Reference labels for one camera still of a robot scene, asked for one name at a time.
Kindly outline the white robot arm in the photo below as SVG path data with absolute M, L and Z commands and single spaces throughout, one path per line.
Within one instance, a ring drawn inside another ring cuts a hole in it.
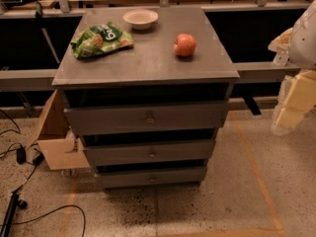
M 316 1 L 292 28 L 272 40 L 268 49 L 276 53 L 275 65 L 290 62 L 300 68 L 294 77 L 284 77 L 274 110 L 271 130 L 285 135 L 295 130 L 316 106 Z

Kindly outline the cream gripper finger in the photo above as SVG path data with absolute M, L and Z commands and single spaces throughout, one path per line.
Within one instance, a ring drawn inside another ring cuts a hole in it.
M 294 77 L 285 76 L 274 109 L 272 133 L 285 135 L 296 129 L 316 106 L 316 71 L 302 70 Z

